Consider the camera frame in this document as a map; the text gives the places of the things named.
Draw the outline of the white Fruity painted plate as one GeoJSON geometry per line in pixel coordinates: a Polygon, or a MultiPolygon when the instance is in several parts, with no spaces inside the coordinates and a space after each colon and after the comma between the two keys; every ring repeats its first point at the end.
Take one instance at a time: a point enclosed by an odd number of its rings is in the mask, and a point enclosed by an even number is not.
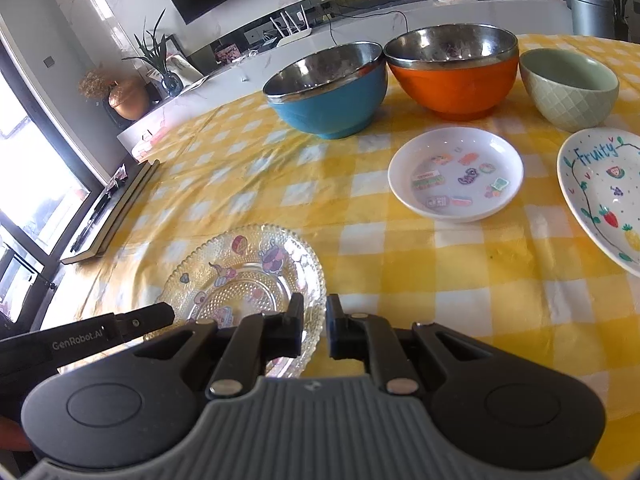
{"type": "Polygon", "coordinates": [[[639,137],[588,128],[571,134],[556,160],[564,200],[600,250],[637,276],[639,266],[639,137]]]}

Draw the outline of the clear glass cartoon plate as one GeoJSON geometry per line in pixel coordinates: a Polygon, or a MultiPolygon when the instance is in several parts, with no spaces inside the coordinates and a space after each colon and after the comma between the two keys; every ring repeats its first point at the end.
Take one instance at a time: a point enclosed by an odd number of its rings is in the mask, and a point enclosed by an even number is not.
{"type": "Polygon", "coordinates": [[[283,312],[293,294],[304,298],[302,350],[296,358],[270,358],[269,377],[303,373],[323,332],[326,278],[312,247],[274,224],[223,232],[191,252],[171,272],[157,300],[169,304],[176,325],[213,320],[220,328],[251,314],[283,312]]]}

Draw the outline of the orange steel-lined bowl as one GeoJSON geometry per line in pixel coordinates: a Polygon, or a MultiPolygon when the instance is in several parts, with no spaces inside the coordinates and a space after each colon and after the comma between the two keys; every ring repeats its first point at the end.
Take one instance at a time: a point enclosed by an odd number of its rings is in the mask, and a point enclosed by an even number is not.
{"type": "Polygon", "coordinates": [[[510,93],[520,49],[513,32],[486,24],[442,24],[384,46],[390,70],[414,102],[449,120],[482,118],[510,93]]]}

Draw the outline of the black notebook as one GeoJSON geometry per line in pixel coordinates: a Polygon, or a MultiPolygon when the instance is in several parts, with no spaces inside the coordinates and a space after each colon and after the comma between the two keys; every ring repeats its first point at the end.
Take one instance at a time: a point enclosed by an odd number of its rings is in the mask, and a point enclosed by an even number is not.
{"type": "Polygon", "coordinates": [[[124,162],[124,164],[126,165],[128,174],[127,181],[120,188],[112,191],[111,200],[99,218],[96,219],[96,222],[93,223],[92,229],[82,243],[81,248],[79,248],[77,252],[72,252],[70,248],[74,240],[76,240],[82,228],[88,223],[93,208],[105,193],[104,190],[101,192],[98,199],[92,204],[85,215],[84,220],[81,221],[79,228],[72,236],[70,244],[68,244],[64,250],[61,257],[62,264],[78,263],[102,256],[108,246],[110,246],[113,237],[127,217],[131,207],[134,206],[134,202],[157,172],[157,169],[160,168],[160,161],[158,159],[152,162],[147,160],[146,162],[140,162],[140,164],[134,164],[133,162],[124,162]]]}

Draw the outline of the white wifi router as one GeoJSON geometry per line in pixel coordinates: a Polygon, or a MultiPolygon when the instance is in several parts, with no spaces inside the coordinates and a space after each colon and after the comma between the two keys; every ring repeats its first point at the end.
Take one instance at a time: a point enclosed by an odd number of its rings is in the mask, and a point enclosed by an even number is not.
{"type": "Polygon", "coordinates": [[[277,47],[292,44],[293,42],[309,37],[312,33],[311,24],[308,21],[308,16],[303,6],[299,7],[295,15],[288,12],[288,10],[282,10],[279,13],[279,18],[270,16],[269,19],[278,35],[277,47]]]}

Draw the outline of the yellow white checked tablecloth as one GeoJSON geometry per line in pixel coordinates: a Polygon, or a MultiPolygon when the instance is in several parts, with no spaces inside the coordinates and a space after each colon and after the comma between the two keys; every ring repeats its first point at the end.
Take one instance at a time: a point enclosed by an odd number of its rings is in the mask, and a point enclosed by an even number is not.
{"type": "Polygon", "coordinates": [[[568,210],[555,171],[565,133],[516,84],[477,127],[520,152],[520,192],[486,220],[448,224],[414,214],[386,177],[402,144],[439,126],[398,84],[342,140],[288,128],[260,94],[183,120],[152,149],[160,168],[105,255],[66,269],[43,326],[152,304],[206,240],[277,224],[311,244],[345,310],[444,324],[590,385],[608,413],[594,462],[627,477],[639,463],[639,281],[568,210]]]}

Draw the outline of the dried flower bouquet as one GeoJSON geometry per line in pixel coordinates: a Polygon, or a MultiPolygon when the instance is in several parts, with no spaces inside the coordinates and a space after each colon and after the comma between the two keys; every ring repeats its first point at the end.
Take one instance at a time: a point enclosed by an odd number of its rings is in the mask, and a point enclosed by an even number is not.
{"type": "Polygon", "coordinates": [[[116,84],[117,79],[110,72],[95,68],[78,82],[78,91],[88,100],[102,101],[108,98],[116,84]]]}

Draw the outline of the white marble tv cabinet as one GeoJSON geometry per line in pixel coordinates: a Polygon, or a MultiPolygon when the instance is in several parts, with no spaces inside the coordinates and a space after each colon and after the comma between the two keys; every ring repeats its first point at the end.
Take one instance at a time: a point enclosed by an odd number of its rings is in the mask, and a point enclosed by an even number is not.
{"type": "Polygon", "coordinates": [[[129,154],[139,155],[143,152],[141,142],[149,142],[153,136],[218,106],[261,92],[272,75],[308,54],[360,40],[386,44],[407,30],[449,23],[495,25],[517,35],[573,32],[570,9],[563,0],[418,0],[374,10],[322,25],[307,38],[244,58],[220,70],[197,87],[160,103],[119,133],[117,140],[129,154]]]}

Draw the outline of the blue steel-lined bowl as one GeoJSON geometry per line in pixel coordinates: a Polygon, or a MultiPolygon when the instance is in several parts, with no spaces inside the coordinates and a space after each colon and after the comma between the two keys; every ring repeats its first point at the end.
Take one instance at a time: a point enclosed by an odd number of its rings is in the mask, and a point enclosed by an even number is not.
{"type": "Polygon", "coordinates": [[[286,66],[266,81],[262,94],[290,127],[334,140],[370,125],[387,85],[383,47],[356,41],[286,66]]]}

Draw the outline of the green ceramic bowl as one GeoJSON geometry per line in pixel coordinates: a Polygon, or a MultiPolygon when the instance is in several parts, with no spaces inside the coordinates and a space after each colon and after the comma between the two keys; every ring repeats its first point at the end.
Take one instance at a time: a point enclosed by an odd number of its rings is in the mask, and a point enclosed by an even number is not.
{"type": "Polygon", "coordinates": [[[520,73],[538,112],[567,132],[602,124],[620,93],[616,73],[571,50],[528,50],[520,55],[520,73]]]}

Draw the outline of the grey metal trash can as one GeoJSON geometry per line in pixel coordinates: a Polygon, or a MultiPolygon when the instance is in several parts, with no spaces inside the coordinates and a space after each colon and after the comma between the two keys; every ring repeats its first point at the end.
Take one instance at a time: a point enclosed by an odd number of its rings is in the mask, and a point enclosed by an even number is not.
{"type": "Polygon", "coordinates": [[[612,0],[565,0],[576,36],[615,38],[612,0]]]}

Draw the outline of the black pen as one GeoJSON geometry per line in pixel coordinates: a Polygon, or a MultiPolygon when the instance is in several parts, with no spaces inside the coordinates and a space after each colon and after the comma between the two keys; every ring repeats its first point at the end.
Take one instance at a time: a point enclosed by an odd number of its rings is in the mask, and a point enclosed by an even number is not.
{"type": "Polygon", "coordinates": [[[96,222],[96,219],[99,218],[100,214],[104,211],[106,205],[112,198],[113,192],[111,190],[107,190],[101,198],[96,203],[96,206],[93,208],[91,216],[89,217],[88,223],[82,228],[82,231],[74,240],[72,247],[70,250],[72,252],[77,252],[79,248],[81,248],[82,243],[87,237],[89,231],[92,229],[93,223],[96,222]]]}

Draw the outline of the copper acorn jar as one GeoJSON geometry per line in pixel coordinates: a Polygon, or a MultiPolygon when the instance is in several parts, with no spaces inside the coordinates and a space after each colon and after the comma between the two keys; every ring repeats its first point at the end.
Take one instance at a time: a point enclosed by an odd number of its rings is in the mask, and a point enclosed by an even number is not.
{"type": "Polygon", "coordinates": [[[119,116],[132,122],[139,120],[151,108],[148,92],[137,79],[127,79],[115,84],[108,96],[108,104],[119,116]]]}

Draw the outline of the small white sticker dish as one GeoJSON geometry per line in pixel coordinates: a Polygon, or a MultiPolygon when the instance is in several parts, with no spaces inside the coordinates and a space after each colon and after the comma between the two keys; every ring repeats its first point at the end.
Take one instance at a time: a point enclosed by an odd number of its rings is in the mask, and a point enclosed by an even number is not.
{"type": "Polygon", "coordinates": [[[512,202],[524,181],[524,162],[495,133],[448,126],[404,144],[390,161],[387,181],[396,198],[416,214],[469,223],[512,202]]]}

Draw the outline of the pink origami paper figure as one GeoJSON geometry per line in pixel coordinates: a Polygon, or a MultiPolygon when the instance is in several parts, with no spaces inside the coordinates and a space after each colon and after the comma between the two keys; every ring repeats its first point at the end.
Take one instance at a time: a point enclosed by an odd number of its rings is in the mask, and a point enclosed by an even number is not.
{"type": "Polygon", "coordinates": [[[127,169],[125,164],[121,164],[115,173],[111,176],[111,179],[108,180],[106,187],[104,188],[105,192],[112,192],[113,190],[117,190],[120,188],[128,179],[127,169]]]}

